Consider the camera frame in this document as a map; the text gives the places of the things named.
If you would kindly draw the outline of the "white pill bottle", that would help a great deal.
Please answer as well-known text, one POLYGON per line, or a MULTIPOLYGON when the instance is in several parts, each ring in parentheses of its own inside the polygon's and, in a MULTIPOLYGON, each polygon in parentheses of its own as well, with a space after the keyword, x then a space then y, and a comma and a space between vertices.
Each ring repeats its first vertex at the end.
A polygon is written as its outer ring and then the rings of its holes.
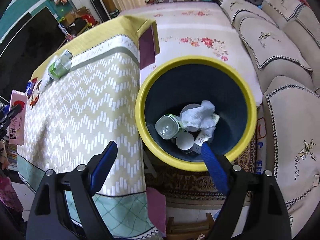
POLYGON ((188 154, 193 150, 194 137, 189 132, 182 132, 176 137, 175 143, 179 150, 188 154))

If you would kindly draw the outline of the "green printed carton box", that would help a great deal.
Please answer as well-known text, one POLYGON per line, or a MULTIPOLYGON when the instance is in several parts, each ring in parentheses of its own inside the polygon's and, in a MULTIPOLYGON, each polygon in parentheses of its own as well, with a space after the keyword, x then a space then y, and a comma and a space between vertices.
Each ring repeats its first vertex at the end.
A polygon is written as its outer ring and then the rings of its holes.
POLYGON ((204 142, 208 142, 208 143, 212 142, 213 134, 214 134, 214 131, 216 129, 216 125, 220 120, 220 116, 214 113, 212 115, 212 119, 213 119, 213 122, 214 122, 214 126, 208 128, 208 129, 200 131, 200 133, 198 134, 198 136, 196 137, 196 139, 194 141, 194 145, 193 145, 193 149, 192 149, 193 152, 195 152, 197 154, 200 154, 201 153, 202 144, 204 142))

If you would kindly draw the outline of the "black television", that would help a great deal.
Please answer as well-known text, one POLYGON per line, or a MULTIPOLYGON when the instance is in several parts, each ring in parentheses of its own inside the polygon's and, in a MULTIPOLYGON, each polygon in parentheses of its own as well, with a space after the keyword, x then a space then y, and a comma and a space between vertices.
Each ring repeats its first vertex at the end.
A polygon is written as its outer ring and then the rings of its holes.
POLYGON ((13 36, 1 53, 1 96, 25 91, 29 78, 65 41, 59 23, 45 7, 13 36))

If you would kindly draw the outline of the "beige sofa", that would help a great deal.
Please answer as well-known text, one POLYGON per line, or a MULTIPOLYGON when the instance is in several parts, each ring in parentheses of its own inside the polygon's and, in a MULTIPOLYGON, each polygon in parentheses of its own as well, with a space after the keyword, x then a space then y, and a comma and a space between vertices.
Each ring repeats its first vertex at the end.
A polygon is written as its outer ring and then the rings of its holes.
POLYGON ((293 239, 319 239, 319 21, 299 0, 219 0, 255 67, 256 165, 277 180, 293 239))

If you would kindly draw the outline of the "white tissue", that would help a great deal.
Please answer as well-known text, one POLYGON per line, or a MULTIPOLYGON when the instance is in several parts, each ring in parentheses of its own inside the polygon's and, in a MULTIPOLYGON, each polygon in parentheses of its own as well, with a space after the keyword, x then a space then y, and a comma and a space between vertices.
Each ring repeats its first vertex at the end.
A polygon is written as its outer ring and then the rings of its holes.
MULTIPOLYGON (((196 113, 196 123, 194 126, 199 126, 200 130, 205 130, 208 129, 210 127, 214 126, 214 122, 212 119, 212 115, 215 113, 215 106, 208 100, 203 100, 202 103, 200 104, 201 106, 199 108, 194 108, 194 109, 190 109, 190 113, 192 111, 195 111, 196 113)), ((184 112, 183 113, 183 117, 187 116, 188 112, 184 112)))

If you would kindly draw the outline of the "green patterned tablecloth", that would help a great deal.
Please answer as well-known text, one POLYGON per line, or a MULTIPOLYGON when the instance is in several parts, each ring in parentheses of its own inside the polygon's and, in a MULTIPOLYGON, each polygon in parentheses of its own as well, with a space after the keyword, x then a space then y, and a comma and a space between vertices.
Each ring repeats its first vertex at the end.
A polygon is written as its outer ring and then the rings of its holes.
POLYGON ((155 20, 119 16, 74 38, 34 72, 42 79, 51 59, 73 54, 71 70, 50 83, 25 113, 18 172, 36 191, 48 169, 70 172, 114 141, 118 155, 93 197, 114 237, 157 239, 148 214, 143 144, 135 122, 140 67, 159 53, 155 20))

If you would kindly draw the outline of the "black tower fan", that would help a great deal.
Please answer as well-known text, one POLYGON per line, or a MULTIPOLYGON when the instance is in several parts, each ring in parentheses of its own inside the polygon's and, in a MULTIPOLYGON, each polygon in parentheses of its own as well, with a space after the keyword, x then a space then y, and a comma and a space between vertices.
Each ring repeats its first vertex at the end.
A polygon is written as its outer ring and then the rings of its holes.
POLYGON ((110 20, 110 17, 100 0, 90 0, 90 2, 93 5, 93 8, 95 9, 97 15, 99 16, 102 22, 110 20))

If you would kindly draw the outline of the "yellow rimmed trash bin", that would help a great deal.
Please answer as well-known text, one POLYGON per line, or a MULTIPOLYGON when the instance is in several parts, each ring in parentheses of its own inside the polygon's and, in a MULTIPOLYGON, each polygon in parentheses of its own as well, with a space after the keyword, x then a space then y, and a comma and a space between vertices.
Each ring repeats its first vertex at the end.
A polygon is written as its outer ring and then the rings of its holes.
POLYGON ((235 160, 250 144, 257 121, 248 83, 229 65, 204 56, 173 59, 142 83, 136 124, 146 148, 164 163, 206 170, 201 151, 235 160))

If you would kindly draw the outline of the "blue tissue pack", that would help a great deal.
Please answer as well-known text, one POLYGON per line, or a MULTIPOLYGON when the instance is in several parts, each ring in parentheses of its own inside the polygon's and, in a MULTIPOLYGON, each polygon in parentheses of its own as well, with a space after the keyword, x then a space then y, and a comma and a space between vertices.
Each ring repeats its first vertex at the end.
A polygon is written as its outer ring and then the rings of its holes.
POLYGON ((25 93, 30 96, 33 92, 33 88, 34 88, 34 83, 33 82, 28 82, 28 85, 27 85, 27 88, 26 88, 26 91, 25 93))

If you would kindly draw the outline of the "floral floor mat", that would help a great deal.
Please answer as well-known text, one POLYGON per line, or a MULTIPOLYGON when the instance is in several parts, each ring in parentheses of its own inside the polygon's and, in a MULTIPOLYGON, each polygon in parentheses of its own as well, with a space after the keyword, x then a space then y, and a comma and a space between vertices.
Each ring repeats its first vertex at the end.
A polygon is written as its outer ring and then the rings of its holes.
POLYGON ((178 2, 146 5, 121 12, 155 20, 160 52, 156 61, 140 70, 144 81, 160 65, 182 56, 200 55, 220 60, 236 71, 250 86, 256 105, 263 94, 251 57, 216 3, 178 2))

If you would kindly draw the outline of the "red snack wrapper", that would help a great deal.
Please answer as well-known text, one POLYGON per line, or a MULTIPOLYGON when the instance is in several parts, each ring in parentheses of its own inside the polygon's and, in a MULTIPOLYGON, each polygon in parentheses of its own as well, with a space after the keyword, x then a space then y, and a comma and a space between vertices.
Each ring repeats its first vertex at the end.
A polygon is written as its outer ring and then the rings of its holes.
POLYGON ((34 86, 33 86, 33 91, 31 93, 31 96, 30 96, 30 107, 31 108, 33 108, 39 100, 40 85, 41 85, 42 79, 34 78, 34 79, 32 79, 32 82, 33 82, 34 86))

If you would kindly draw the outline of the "white foam fruit net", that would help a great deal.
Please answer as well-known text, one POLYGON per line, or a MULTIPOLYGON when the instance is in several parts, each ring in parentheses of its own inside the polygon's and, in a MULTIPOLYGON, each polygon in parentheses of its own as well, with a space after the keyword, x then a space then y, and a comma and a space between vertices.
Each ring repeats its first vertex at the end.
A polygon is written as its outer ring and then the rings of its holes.
POLYGON ((39 86, 39 92, 40 93, 43 93, 45 90, 46 90, 46 87, 50 84, 51 82, 51 77, 49 76, 49 67, 52 65, 52 64, 55 64, 55 62, 57 61, 59 57, 57 55, 55 55, 51 61, 48 63, 47 67, 46 67, 46 70, 44 71, 44 74, 43 74, 43 77, 42 77, 42 80, 41 80, 41 83, 40 83, 40 86, 39 86))

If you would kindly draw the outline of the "clear green plastic bottle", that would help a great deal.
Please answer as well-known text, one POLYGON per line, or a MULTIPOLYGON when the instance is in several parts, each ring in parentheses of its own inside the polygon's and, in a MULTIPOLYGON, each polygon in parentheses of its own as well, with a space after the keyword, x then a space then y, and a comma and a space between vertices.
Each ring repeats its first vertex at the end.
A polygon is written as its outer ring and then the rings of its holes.
POLYGON ((73 54, 69 50, 64 50, 53 63, 49 65, 48 75, 53 80, 58 80, 68 74, 72 66, 73 54))

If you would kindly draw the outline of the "pink carton box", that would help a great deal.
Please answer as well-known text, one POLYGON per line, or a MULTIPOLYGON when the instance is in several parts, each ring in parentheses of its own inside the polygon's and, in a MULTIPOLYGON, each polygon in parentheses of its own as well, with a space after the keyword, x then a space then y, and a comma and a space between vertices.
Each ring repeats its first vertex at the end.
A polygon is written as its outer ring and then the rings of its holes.
POLYGON ((20 105, 22 110, 10 122, 9 144, 24 145, 24 122, 28 97, 25 93, 13 90, 10 99, 10 110, 20 105))

